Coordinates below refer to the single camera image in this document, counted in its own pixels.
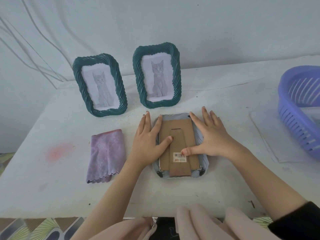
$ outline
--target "forearm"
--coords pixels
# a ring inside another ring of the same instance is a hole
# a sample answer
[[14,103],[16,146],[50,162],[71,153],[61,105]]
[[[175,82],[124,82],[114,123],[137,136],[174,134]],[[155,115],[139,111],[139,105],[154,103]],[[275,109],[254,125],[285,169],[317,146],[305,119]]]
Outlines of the forearm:
[[88,240],[121,222],[142,169],[126,161],[121,172],[71,240]]
[[230,160],[273,220],[293,212],[307,202],[249,150]]

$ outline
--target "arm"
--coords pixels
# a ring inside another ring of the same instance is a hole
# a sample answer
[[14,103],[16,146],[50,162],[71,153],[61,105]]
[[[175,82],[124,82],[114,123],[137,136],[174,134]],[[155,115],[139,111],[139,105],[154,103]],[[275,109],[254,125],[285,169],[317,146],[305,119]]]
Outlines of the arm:
[[162,116],[159,116],[151,130],[150,113],[143,115],[134,136],[131,153],[121,172],[71,240],[88,240],[122,221],[140,173],[160,157],[173,140],[173,137],[167,137],[160,145],[156,145],[161,122]]
[[194,113],[191,119],[203,134],[203,143],[185,148],[182,154],[207,154],[228,158],[273,220],[277,220],[307,203],[298,192],[263,165],[247,148],[234,140],[213,111],[202,107],[202,122]]

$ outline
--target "picture frame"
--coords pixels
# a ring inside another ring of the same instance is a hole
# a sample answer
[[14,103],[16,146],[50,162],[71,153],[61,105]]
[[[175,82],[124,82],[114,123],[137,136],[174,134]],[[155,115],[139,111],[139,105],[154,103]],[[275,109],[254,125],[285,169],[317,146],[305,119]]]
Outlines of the picture frame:
[[96,117],[121,115],[128,107],[119,64],[109,54],[77,57],[73,74],[87,110]]
[[139,46],[132,60],[140,102],[145,107],[170,107],[180,101],[180,53],[174,44]]

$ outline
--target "black sleeve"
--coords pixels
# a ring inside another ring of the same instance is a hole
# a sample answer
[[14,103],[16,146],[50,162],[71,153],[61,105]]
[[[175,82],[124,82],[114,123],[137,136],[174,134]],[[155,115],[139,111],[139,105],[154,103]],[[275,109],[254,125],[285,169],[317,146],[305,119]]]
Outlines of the black sleeve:
[[319,240],[320,209],[313,202],[308,202],[268,227],[273,234],[284,240]]

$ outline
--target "person's right hand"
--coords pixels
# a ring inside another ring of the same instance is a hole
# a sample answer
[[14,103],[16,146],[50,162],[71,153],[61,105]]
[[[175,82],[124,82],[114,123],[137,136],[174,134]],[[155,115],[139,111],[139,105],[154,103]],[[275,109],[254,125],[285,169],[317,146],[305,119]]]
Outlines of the person's right hand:
[[190,117],[203,135],[203,142],[200,145],[182,149],[185,156],[193,154],[207,154],[210,156],[222,156],[231,158],[239,152],[248,149],[232,138],[226,131],[221,119],[211,110],[208,114],[206,108],[202,107],[202,122],[194,113]]

